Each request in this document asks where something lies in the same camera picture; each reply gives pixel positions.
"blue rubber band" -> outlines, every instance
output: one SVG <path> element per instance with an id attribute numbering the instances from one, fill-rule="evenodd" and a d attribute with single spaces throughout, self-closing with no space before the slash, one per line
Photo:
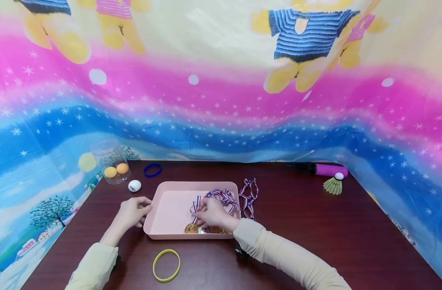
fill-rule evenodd
<path id="1" fill-rule="evenodd" d="M 159 169 L 157 170 L 157 172 L 152 173 L 152 174 L 145 173 L 151 167 L 158 167 Z M 149 164 L 144 168 L 144 175 L 146 177 L 154 177 L 154 176 L 157 176 L 158 174 L 160 174 L 161 171 L 162 171 L 162 166 L 160 164 Z"/>

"wooden table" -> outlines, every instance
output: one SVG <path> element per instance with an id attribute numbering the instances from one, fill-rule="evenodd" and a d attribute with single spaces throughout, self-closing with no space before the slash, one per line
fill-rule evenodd
<path id="1" fill-rule="evenodd" d="M 356 180 L 343 181 L 343 194 L 322 189 L 327 177 L 300 174 L 280 163 L 161 162 L 163 171 L 146 178 L 149 162 L 130 162 L 132 179 L 142 182 L 138 193 L 127 183 L 104 180 L 26 282 L 23 290 L 63 289 L 87 249 L 100 240 L 120 202 L 132 196 L 152 198 L 164 181 L 233 181 L 256 177 L 260 195 L 255 217 L 267 229 L 307 248 L 337 268 L 353 290 L 442 290 L 442 281 L 373 202 Z M 155 256 L 173 248 L 181 271 L 171 282 L 158 283 L 152 274 Z M 121 263 L 107 290 L 249 290 L 301 289 L 287 275 L 252 259 L 237 259 L 234 241 L 153 241 L 142 229 L 130 229 L 120 242 Z M 176 268 L 165 255 L 157 264 L 161 277 Z"/>

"yellow rubber band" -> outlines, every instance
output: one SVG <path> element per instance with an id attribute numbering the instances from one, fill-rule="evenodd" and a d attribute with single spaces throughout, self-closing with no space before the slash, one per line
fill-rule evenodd
<path id="1" fill-rule="evenodd" d="M 168 278 L 164 278 L 163 279 L 163 278 L 158 277 L 157 274 L 155 273 L 155 266 L 157 265 L 158 259 L 160 259 L 161 256 L 163 256 L 166 253 L 173 253 L 173 254 L 175 254 L 176 257 L 178 257 L 179 264 L 178 264 L 178 268 L 176 269 L 176 272 L 174 272 L 173 275 L 169 276 Z M 169 281 L 173 280 L 178 275 L 179 270 L 181 269 L 181 258 L 179 257 L 178 253 L 175 250 L 172 250 L 172 249 L 163 250 L 159 254 L 157 254 L 157 256 L 155 257 L 155 260 L 153 260 L 152 269 L 153 269 L 153 275 L 155 276 L 156 280 L 158 280 L 161 283 L 169 282 Z"/>

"clear plastic jar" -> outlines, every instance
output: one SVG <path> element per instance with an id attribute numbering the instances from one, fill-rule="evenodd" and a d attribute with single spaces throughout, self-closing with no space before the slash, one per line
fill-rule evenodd
<path id="1" fill-rule="evenodd" d="M 90 149 L 107 183 L 120 184 L 130 177 L 131 171 L 118 140 L 98 141 Z"/>

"fabric backdrop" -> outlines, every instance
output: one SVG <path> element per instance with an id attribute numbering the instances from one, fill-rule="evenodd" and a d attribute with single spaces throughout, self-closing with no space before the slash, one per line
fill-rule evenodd
<path id="1" fill-rule="evenodd" d="M 442 278 L 442 0 L 297 2 L 0 0 L 0 290 L 108 137 L 130 159 L 339 162 Z"/>

